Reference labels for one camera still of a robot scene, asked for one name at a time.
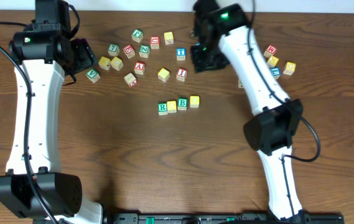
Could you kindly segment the yellow O block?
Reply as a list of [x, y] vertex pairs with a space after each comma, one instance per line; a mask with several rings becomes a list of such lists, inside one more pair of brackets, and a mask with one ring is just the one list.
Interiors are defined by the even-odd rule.
[[176, 113], [177, 112], [177, 102], [175, 100], [167, 102], [167, 112], [168, 113]]
[[190, 96], [190, 107], [198, 108], [200, 106], [200, 97], [197, 95]]

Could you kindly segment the green B block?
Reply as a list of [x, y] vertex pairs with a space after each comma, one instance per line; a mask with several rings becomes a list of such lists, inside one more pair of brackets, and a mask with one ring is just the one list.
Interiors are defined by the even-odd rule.
[[179, 98], [177, 101], [177, 109], [179, 111], [186, 111], [188, 107], [188, 99], [186, 98]]

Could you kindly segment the green R block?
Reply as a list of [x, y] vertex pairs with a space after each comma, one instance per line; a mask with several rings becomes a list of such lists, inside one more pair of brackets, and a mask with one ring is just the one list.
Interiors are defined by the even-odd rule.
[[167, 103], [159, 103], [157, 109], [160, 116], [168, 114]]

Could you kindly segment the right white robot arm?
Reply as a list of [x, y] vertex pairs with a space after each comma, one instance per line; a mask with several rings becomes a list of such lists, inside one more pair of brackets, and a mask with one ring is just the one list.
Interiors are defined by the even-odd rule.
[[220, 7], [216, 1], [193, 5], [191, 46], [195, 72], [221, 70], [231, 65], [243, 84], [253, 118], [244, 126], [245, 138], [264, 167], [269, 211], [276, 220], [291, 220], [302, 210], [292, 173], [292, 137], [302, 113], [299, 100], [273, 78], [258, 47], [252, 24], [239, 4]]

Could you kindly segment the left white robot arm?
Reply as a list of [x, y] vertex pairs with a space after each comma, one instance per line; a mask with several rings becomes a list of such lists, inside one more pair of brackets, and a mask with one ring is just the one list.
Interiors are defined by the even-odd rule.
[[99, 203], [83, 196], [79, 177], [64, 174], [58, 154], [58, 107], [65, 77], [97, 59], [71, 26], [75, 8], [36, 0], [35, 19], [14, 35], [5, 56], [17, 78], [17, 112], [11, 155], [0, 176], [0, 202], [34, 223], [109, 223]]

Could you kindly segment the blue T block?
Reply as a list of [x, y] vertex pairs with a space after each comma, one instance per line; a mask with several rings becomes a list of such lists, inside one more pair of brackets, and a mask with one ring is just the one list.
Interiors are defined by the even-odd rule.
[[185, 60], [186, 59], [186, 49], [185, 48], [177, 48], [176, 49], [177, 60]]

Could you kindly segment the red I block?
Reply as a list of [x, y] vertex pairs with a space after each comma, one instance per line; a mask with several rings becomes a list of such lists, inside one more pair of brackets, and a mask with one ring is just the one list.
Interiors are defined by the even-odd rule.
[[187, 77], [188, 71], [184, 68], [179, 68], [176, 73], [176, 79], [184, 82]]

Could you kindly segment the yellow block top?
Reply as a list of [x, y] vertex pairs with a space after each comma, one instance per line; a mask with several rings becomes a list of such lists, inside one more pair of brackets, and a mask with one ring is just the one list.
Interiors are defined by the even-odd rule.
[[164, 40], [166, 45], [172, 45], [174, 43], [174, 35], [173, 32], [165, 32]]

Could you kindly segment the yellow block centre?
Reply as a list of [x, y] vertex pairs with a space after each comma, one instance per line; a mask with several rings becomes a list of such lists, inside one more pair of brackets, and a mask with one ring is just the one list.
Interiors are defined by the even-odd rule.
[[161, 68], [161, 70], [158, 72], [158, 78], [163, 81], [166, 82], [170, 77], [170, 72], [165, 69], [165, 68]]

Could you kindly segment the red U block top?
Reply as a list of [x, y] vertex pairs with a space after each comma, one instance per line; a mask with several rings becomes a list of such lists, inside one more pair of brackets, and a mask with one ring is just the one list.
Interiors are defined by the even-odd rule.
[[160, 48], [160, 37], [152, 36], [150, 38], [150, 46], [151, 46], [151, 49], [159, 49]]

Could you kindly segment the green V block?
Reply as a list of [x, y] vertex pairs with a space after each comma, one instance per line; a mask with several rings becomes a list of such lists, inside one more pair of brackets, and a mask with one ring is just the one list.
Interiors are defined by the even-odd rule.
[[86, 76], [93, 83], [96, 83], [100, 79], [100, 74], [94, 68], [87, 71]]

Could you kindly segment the yellow block far left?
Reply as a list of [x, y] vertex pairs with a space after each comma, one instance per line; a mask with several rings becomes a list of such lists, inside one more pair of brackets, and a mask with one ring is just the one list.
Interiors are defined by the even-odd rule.
[[111, 60], [107, 57], [101, 57], [98, 65], [104, 70], [109, 70], [111, 68]]

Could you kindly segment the green N block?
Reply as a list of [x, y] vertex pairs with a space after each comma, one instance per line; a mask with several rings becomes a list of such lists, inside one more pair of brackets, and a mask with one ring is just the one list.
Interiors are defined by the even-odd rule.
[[139, 55], [143, 58], [148, 58], [150, 54], [150, 46], [141, 45], [139, 48]]

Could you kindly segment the red M block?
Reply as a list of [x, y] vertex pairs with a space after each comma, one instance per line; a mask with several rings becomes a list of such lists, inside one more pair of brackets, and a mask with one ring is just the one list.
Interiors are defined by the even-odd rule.
[[274, 55], [274, 54], [276, 53], [276, 51], [277, 51], [277, 48], [276, 48], [275, 46], [269, 45], [269, 46], [265, 49], [263, 55], [264, 55], [266, 58], [269, 58], [270, 56]]

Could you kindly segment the yellow K block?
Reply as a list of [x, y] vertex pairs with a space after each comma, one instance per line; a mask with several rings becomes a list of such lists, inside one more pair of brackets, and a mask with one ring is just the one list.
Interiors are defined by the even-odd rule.
[[268, 58], [268, 61], [267, 61], [266, 64], [267, 64], [267, 66], [268, 66], [269, 68], [274, 68], [274, 67], [277, 65], [278, 61], [279, 61], [279, 59], [278, 59], [277, 57], [271, 55], [271, 56]]

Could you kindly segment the green 7 block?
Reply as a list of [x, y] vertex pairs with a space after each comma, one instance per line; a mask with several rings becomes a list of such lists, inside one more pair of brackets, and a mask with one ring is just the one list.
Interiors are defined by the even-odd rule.
[[116, 44], [110, 44], [108, 47], [108, 54], [112, 57], [117, 57], [119, 55], [119, 46]]

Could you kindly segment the red A block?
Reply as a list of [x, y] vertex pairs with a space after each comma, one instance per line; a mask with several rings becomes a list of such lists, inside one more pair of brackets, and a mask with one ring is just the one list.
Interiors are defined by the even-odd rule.
[[136, 62], [134, 66], [134, 72], [138, 75], [143, 75], [146, 69], [146, 65], [144, 62]]

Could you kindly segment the blue L block right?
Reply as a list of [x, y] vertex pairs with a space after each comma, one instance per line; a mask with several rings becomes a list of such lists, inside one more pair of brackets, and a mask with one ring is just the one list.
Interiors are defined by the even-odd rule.
[[270, 69], [272, 77], [277, 80], [281, 76], [281, 71], [279, 67], [274, 67]]

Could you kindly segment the green J block top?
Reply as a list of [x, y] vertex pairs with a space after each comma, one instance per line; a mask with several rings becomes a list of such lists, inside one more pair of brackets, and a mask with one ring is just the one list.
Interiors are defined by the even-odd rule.
[[134, 31], [131, 34], [132, 40], [140, 43], [144, 37], [143, 31], [139, 29], [134, 29]]

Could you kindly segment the yellow block beside left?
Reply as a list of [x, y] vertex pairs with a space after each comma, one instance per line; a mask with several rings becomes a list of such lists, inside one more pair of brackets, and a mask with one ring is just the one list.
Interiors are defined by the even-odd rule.
[[111, 60], [111, 66], [117, 71], [120, 71], [122, 69], [123, 65], [124, 65], [123, 61], [119, 57], [114, 57]]

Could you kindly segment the red E block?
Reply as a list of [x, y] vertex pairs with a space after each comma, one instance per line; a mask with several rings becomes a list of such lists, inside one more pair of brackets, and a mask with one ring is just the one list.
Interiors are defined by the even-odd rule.
[[123, 52], [126, 54], [127, 58], [132, 58], [135, 56], [135, 50], [131, 44], [124, 46]]

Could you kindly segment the tilted red wooden block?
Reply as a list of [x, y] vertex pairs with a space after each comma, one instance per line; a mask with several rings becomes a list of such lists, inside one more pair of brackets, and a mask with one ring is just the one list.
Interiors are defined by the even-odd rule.
[[132, 74], [129, 73], [124, 77], [124, 81], [130, 86], [134, 86], [137, 84], [137, 78]]

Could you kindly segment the yellow G block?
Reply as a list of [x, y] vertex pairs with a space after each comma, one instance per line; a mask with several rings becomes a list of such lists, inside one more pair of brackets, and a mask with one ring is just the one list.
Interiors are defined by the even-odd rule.
[[296, 64], [293, 62], [286, 62], [284, 66], [283, 74], [292, 75], [296, 70]]

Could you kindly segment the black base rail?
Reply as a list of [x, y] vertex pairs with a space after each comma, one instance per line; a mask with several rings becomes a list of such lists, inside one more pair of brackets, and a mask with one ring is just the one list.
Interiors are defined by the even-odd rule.
[[113, 216], [112, 221], [114, 224], [345, 224], [343, 215], [299, 213], [293, 218], [277, 220], [272, 215], [262, 212], [246, 212], [241, 215], [140, 215], [137, 213], [119, 213]]

